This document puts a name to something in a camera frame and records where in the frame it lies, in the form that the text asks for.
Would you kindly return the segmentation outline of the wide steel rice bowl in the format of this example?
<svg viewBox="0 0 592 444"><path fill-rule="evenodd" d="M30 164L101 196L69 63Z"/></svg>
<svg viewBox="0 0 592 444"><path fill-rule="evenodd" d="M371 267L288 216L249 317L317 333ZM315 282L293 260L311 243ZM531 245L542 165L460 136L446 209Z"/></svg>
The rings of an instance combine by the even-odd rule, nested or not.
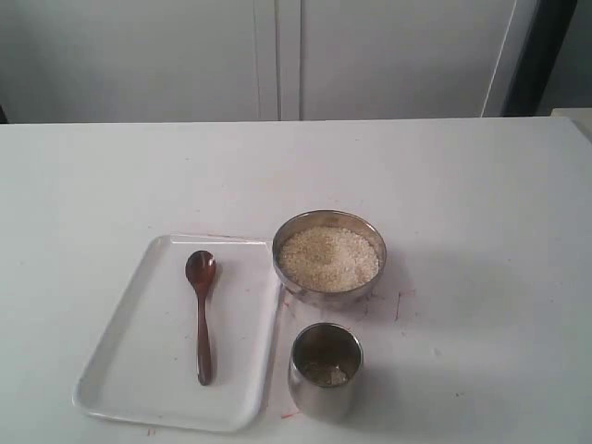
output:
<svg viewBox="0 0 592 444"><path fill-rule="evenodd" d="M365 237L375 249L379 259L377 275L361 287L343 292L319 292L298 286L280 269L279 251L288 238L313 227L347 228ZM379 231L359 216L338 210L313 210L296 215L280 226L272 240L272 262L280 282L296 299L319 308L342 310L353 305L374 289L387 262L387 246Z"/></svg>

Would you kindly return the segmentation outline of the white rectangular plastic tray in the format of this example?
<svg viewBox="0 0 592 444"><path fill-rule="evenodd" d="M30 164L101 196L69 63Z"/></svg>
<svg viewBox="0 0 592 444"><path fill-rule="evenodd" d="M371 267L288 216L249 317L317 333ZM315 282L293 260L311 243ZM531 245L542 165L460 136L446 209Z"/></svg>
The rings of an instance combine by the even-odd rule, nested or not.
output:
<svg viewBox="0 0 592 444"><path fill-rule="evenodd" d="M216 278L206 303L214 378L197 376L197 300L189 256L207 250ZM73 394L88 415L235 432L259 413L280 284L268 241L166 235L148 246Z"/></svg>

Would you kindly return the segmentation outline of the white rice in bowl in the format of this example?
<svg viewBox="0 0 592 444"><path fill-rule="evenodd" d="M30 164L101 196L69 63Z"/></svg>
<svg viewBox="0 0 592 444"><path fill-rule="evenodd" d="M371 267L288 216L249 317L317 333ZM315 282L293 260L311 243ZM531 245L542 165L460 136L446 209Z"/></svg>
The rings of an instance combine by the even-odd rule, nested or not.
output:
<svg viewBox="0 0 592 444"><path fill-rule="evenodd" d="M278 264L298 286L319 292L354 290L379 271L376 251L365 237L333 227L308 228L288 238Z"/></svg>

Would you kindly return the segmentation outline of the steel cup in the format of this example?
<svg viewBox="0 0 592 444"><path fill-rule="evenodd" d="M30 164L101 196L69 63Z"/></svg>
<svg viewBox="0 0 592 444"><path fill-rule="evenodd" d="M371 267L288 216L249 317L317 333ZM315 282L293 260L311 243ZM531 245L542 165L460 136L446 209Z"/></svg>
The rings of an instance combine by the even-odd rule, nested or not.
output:
<svg viewBox="0 0 592 444"><path fill-rule="evenodd" d="M351 409L364 368L364 350L347 328L316 323L290 349L288 388L300 412L337 422Z"/></svg>

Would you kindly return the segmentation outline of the brown wooden spoon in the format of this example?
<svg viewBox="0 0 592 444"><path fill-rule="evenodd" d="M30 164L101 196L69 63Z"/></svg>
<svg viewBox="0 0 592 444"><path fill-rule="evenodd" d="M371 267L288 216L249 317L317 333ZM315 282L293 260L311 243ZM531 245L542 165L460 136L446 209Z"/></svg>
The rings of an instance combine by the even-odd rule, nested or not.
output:
<svg viewBox="0 0 592 444"><path fill-rule="evenodd" d="M196 363L198 381L202 386L208 386L213 379L213 370L206 320L206 300L216 277L216 259L205 250L192 253L185 265L185 276L197 299Z"/></svg>

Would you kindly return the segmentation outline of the white cabinet behind table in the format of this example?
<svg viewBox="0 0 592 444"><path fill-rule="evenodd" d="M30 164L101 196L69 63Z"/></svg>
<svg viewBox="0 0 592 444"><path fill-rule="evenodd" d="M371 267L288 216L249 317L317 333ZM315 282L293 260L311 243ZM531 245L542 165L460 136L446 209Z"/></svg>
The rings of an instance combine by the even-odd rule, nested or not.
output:
<svg viewBox="0 0 592 444"><path fill-rule="evenodd" d="M5 1L16 123L495 117L535 1Z"/></svg>

